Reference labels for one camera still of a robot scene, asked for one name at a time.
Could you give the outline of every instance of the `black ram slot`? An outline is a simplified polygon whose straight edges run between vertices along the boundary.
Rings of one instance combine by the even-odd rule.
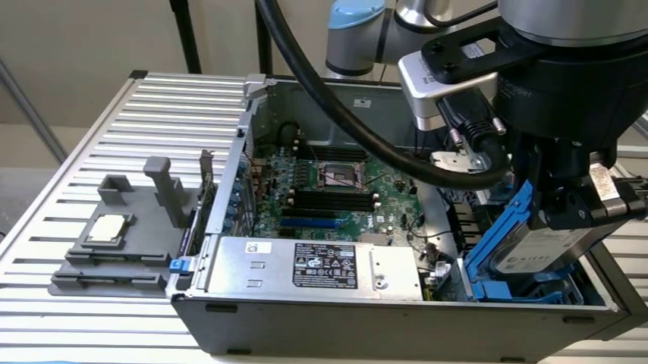
[[[296,209],[374,211],[372,193],[296,191]]]
[[[336,148],[332,146],[308,146],[302,144],[297,151],[297,159],[309,161],[362,162],[368,157],[362,149]]]
[[[324,210],[284,209],[284,218],[336,218],[336,212]]]

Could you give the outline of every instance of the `blue latch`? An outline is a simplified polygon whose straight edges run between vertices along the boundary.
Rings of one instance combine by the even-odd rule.
[[[190,274],[191,261],[185,259],[174,259],[170,264],[170,272],[179,275]]]

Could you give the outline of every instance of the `power supply label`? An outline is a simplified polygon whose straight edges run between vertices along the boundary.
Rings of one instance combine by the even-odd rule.
[[[356,246],[297,243],[293,284],[357,290]]]

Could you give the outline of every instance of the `connector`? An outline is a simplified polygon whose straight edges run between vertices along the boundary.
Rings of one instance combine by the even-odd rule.
[[[451,130],[457,130],[471,148],[481,152],[481,142],[500,134],[492,124],[496,112],[481,91],[473,88],[444,96],[437,107]]]

